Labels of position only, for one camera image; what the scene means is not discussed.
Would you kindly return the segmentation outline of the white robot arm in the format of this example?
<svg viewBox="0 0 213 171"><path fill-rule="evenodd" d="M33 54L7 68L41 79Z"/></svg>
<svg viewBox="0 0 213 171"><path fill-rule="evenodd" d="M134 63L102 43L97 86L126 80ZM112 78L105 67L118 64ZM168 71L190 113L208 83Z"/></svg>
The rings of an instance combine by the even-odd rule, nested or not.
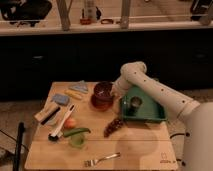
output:
<svg viewBox="0 0 213 171"><path fill-rule="evenodd" d="M213 171L213 102L200 103L146 75L142 61L123 64L111 93L123 97L136 85L184 124L182 171Z"/></svg>

